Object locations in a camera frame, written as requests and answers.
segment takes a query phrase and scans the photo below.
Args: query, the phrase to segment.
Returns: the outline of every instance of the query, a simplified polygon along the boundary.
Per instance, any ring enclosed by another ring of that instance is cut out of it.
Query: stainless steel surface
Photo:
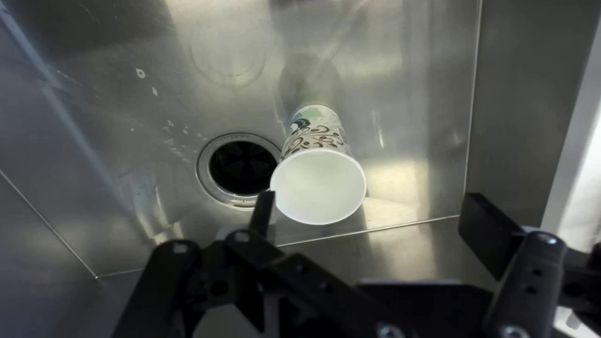
[[[285,245],[347,283],[461,279],[489,289],[491,276],[461,242],[455,219]]]
[[[482,5],[467,189],[517,223],[540,223],[596,18],[596,0]]]
[[[367,200],[315,229],[275,217],[277,242],[457,212],[478,0],[3,1],[29,63],[7,67],[0,163],[93,274],[138,268],[164,238],[211,240],[249,210],[194,176],[213,137],[279,144],[277,80],[307,52],[337,69],[341,120]]]
[[[0,214],[0,336],[57,336],[91,276],[1,176]]]
[[[589,251],[601,234],[601,28],[583,69],[542,229]]]

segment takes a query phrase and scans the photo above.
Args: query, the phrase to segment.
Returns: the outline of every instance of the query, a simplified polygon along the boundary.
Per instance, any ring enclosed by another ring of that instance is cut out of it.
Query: paper cup
[[[277,210],[307,225],[339,221],[362,204],[365,178],[332,108],[305,105],[292,114],[270,187]]]

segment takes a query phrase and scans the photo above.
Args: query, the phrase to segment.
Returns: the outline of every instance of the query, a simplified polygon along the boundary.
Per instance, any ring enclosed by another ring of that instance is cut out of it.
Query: drain strainer
[[[198,155],[196,174],[215,199],[251,206],[256,193],[268,187],[279,150],[251,133],[226,133],[211,138]]]

